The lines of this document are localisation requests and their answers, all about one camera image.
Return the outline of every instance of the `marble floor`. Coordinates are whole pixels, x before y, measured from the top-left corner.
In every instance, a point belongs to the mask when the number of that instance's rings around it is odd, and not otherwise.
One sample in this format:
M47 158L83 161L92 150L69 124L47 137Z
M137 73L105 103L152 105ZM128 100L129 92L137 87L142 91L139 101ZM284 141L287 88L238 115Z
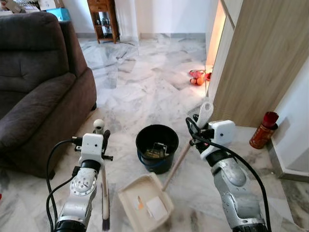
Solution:
M141 40L139 44L98 45L95 40L88 39L81 39L80 44L95 77L98 108L89 115L76 135L91 132L93 121L97 118L104 119L106 129L112 132L107 155L114 156L114 161L106 162L111 203L110 231L131 232L132 227L117 191L147 173L137 158L136 135L150 124L164 124L173 128L180 140L176 160L190 138L184 119L198 113L205 97L205 86L190 85L187 75L191 69L204 67L205 41L171 39L161 35ZM309 231L308 185L297 182L282 184L273 173L268 151L250 147L248 140L253 133L254 128L237 127L230 148L243 156L261 176L268 195L272 231ZM78 158L79 154L70 146L56 168L52 186L70 177ZM200 160L198 151L191 148L167 189L175 210L167 223L156 232L230 231L210 170L209 165ZM167 174L158 177L163 183ZM290 199L285 196L284 188L295 192ZM252 190L262 199L254 179ZM67 186L56 192L58 211L68 192ZM0 169L0 193L0 232L49 230L45 211L45 180ZM89 232L102 230L100 195L101 188L98 188L87 230Z

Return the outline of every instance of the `wooden side table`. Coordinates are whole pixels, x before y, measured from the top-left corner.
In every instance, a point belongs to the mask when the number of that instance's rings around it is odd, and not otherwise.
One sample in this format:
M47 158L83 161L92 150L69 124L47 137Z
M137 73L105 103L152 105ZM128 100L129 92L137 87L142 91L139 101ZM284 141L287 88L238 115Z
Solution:
M87 2L98 43L100 41L113 41L116 43L117 39L119 39L119 29L114 0L87 0ZM108 13L110 20L109 26L112 28L111 34L103 32L103 27L106 25L102 24L99 12Z

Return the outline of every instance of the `gray sofa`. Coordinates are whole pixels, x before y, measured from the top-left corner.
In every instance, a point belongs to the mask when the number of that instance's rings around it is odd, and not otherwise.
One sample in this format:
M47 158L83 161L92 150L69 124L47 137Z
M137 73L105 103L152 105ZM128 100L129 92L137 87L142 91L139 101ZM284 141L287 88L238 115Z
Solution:
M95 106L93 74L71 22L45 12L4 16L0 34L0 167L45 177L53 146Z

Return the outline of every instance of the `black bucket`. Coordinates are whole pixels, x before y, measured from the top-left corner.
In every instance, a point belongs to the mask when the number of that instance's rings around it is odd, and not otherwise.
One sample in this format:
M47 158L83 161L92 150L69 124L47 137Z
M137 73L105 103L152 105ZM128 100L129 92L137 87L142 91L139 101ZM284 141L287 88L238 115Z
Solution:
M162 158L145 156L148 148L154 143L167 145L166 154ZM142 129L136 137L137 155L146 169L156 174L167 172L172 166L175 151L178 148L179 139L175 131L164 125L150 125Z

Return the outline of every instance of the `wooden cabinet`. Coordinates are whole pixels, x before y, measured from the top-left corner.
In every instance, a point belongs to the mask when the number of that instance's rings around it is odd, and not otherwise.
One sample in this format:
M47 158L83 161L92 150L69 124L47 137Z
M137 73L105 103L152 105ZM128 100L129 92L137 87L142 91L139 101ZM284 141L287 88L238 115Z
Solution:
M87 2L98 43L100 41L113 41L116 43L119 39L119 29L114 0L87 0ZM103 27L107 25L103 25L99 12L108 13L110 21L108 26L111 27L111 33L104 33Z
M257 127L309 55L309 1L243 0L239 9L231 0L221 2L227 17L208 89L211 120Z

